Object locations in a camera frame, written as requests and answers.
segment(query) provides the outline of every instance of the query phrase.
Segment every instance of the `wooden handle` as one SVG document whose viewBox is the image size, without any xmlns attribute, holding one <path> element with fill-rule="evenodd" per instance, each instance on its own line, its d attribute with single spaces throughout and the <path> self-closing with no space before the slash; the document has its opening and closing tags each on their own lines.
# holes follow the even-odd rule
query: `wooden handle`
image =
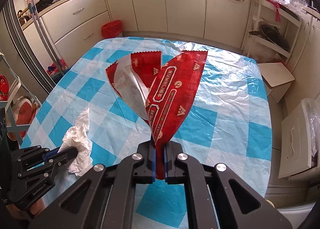
<svg viewBox="0 0 320 229">
<path fill-rule="evenodd" d="M 22 12 L 18 14 L 18 18 L 21 17 L 25 12 L 27 12 L 29 8 L 25 8 Z"/>
</svg>

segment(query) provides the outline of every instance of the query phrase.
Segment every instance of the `white shelf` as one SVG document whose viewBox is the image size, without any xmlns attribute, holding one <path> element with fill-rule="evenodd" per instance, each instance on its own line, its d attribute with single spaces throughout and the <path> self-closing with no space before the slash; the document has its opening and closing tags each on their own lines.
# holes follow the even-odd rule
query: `white shelf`
<svg viewBox="0 0 320 229">
<path fill-rule="evenodd" d="M 269 9 L 272 9 L 274 12 L 276 12 L 276 7 L 266 0 L 257 0 L 257 3 L 260 3 L 262 6 L 267 7 Z M 284 10 L 279 9 L 279 13 L 281 16 L 283 16 L 284 18 L 286 18 L 287 20 L 292 22 L 297 27 L 301 26 L 301 22 L 299 20 L 295 19 L 293 16 L 291 16 L 290 14 L 285 12 Z"/>
<path fill-rule="evenodd" d="M 254 35 L 251 35 L 251 38 L 252 38 L 254 41 L 256 41 L 256 42 L 258 42 L 258 43 L 260 43 L 260 44 L 262 44 L 262 45 L 264 45 L 264 46 L 267 46 L 267 47 L 271 48 L 272 50 L 274 50 L 274 51 L 282 54 L 283 56 L 285 56 L 285 57 L 287 57 L 287 58 L 290 58 L 290 56 L 291 56 L 290 53 L 288 53 L 287 51 L 285 51 L 284 49 L 282 49 L 280 46 L 277 46 L 277 45 L 269 42 L 268 40 L 265 40 L 265 39 L 263 39 L 263 38 L 261 38 L 261 37 L 259 37 L 259 36 L 254 36 Z"/>
</svg>

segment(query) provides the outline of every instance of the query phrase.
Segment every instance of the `plastic tablecloth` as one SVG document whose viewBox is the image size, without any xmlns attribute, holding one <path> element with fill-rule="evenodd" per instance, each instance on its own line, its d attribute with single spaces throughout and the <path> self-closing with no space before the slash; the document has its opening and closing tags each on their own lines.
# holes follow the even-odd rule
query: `plastic tablecloth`
<svg viewBox="0 0 320 229">
<path fill-rule="evenodd" d="M 91 48 L 60 80 L 42 105 L 23 147 L 53 149 L 76 117 L 90 109 L 88 137 L 93 164 L 119 163 L 150 139 L 150 128 L 112 90 L 105 69 L 132 52 L 162 51 L 163 64 L 182 50 L 207 50 L 208 57 L 191 111 L 173 137 L 201 163 L 225 163 L 264 196 L 271 165 L 272 133 L 264 84 L 255 61 L 211 46 L 152 38 L 114 38 Z M 61 168 L 56 186 L 44 200 L 52 202 L 75 175 Z M 138 185 L 132 228 L 187 228 L 183 185 L 156 180 Z"/>
</svg>

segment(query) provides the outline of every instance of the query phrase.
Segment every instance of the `drawer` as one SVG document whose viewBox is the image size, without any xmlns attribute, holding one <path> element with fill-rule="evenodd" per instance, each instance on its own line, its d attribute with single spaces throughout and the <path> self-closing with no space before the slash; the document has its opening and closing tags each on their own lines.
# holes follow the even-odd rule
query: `drawer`
<svg viewBox="0 0 320 229">
<path fill-rule="evenodd" d="M 71 30 L 106 11 L 105 0 L 68 0 L 45 13 L 42 19 L 56 43 Z"/>
<path fill-rule="evenodd" d="M 301 103 L 281 123 L 282 144 L 279 178 L 311 168 L 309 123 Z"/>
<path fill-rule="evenodd" d="M 101 27 L 110 22 L 108 12 L 96 16 L 61 38 L 55 47 L 68 66 L 74 65 L 90 48 L 103 39 Z"/>
</svg>

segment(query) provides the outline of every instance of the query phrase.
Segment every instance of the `blue and white tablecloth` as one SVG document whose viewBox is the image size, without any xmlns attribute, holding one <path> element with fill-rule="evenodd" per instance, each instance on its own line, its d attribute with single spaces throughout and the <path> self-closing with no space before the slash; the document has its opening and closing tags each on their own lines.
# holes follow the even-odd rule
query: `blue and white tablecloth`
<svg viewBox="0 0 320 229">
<path fill-rule="evenodd" d="M 254 60 L 195 43 L 152 38 L 114 38 L 90 49 L 60 80 L 32 122 L 22 146 L 53 149 L 69 127 L 90 109 L 88 137 L 93 164 L 110 166 L 136 152 L 150 139 L 150 128 L 112 90 L 105 69 L 132 52 L 162 51 L 163 64 L 181 50 L 207 50 L 208 57 L 195 101 L 173 141 L 201 163 L 222 162 L 260 195 L 268 186 L 271 165 L 271 121 L 264 84 Z M 46 204 L 75 181 L 62 170 Z M 156 180 L 138 185 L 132 228 L 187 228 L 182 185 Z"/>
</svg>

